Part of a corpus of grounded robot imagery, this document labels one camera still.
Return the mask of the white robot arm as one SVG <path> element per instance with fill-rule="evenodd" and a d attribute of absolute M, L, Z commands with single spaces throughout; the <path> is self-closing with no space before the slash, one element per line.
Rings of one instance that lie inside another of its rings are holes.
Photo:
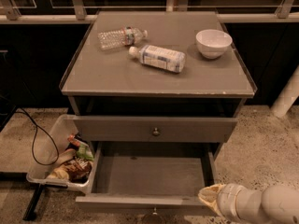
<path fill-rule="evenodd" d="M 299 191 L 286 186 L 259 191 L 238 184 L 215 184 L 201 189 L 198 198 L 234 223 L 299 224 Z"/>

